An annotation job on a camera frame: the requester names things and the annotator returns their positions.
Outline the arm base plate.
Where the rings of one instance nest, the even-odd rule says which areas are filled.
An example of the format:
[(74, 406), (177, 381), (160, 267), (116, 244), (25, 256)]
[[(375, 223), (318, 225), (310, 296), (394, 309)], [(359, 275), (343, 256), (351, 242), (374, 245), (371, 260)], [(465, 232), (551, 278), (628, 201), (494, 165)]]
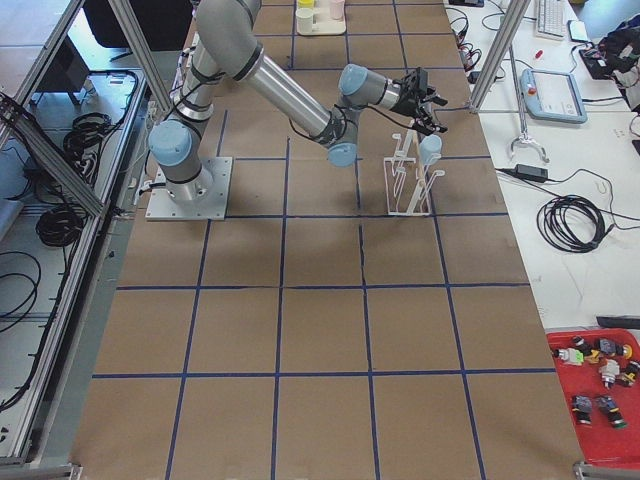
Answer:
[(206, 157), (199, 176), (185, 184), (167, 181), (162, 168), (158, 167), (155, 180), (165, 186), (152, 189), (146, 218), (151, 221), (224, 220), (232, 167), (232, 157)]

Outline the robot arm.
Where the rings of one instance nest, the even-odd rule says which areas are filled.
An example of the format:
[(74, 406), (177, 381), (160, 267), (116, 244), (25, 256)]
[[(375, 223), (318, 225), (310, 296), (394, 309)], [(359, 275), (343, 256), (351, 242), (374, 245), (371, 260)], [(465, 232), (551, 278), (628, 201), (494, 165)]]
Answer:
[(447, 101), (429, 84), (423, 68), (391, 79), (348, 64), (339, 78), (336, 104), (323, 106), (267, 55), (256, 38), (254, 25), (261, 6), (259, 1), (202, 1), (195, 10), (199, 42), (191, 68), (172, 109), (149, 137), (172, 200), (198, 202), (214, 193), (214, 176), (199, 148), (220, 87), (226, 87), (243, 107), (264, 99), (296, 124), (301, 136), (326, 148), (329, 162), (339, 167), (356, 160), (359, 116), (366, 108), (378, 106), (407, 117), (413, 130), (427, 138), (446, 132), (432, 107)]

